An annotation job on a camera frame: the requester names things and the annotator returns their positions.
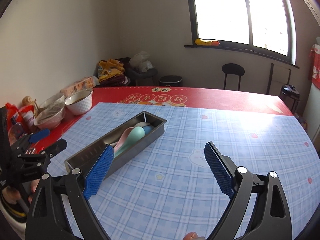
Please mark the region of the white sleeve forearm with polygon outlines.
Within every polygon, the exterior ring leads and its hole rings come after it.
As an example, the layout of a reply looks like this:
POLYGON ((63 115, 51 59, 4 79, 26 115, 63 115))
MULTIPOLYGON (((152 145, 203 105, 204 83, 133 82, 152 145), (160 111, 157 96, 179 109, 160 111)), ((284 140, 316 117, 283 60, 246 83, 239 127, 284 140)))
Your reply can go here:
POLYGON ((26 222, 19 222, 17 218, 9 211, 7 204, 5 203, 3 197, 1 196, 1 212, 4 215, 4 218, 9 223, 12 230, 20 239, 25 239, 25 229, 26 222))

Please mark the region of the person's left hand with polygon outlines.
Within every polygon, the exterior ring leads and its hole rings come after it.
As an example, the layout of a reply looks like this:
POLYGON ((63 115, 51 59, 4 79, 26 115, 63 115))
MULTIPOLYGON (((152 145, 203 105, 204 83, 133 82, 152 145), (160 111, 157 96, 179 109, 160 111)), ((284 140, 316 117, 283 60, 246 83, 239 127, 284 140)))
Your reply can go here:
MULTIPOLYGON (((37 179, 37 180, 31 181, 31 183, 30 183, 31 194, 28 197, 29 203, 31 203, 33 200, 33 194, 36 191, 36 188, 38 186, 39 181, 40 180, 37 179)), ((2 190, 2 194, 3 194, 4 199, 9 204, 16 204, 17 201, 21 199, 20 193, 16 189, 10 188, 9 186, 2 190)))

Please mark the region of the person's right hand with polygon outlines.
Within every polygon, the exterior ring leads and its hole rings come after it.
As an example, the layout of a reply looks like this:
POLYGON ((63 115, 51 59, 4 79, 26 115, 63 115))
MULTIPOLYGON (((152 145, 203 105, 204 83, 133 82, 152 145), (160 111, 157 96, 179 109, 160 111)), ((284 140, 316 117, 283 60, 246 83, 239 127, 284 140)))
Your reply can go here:
POLYGON ((189 232, 183 237, 183 240, 206 240, 206 239, 203 236, 199 236, 196 232, 189 232))

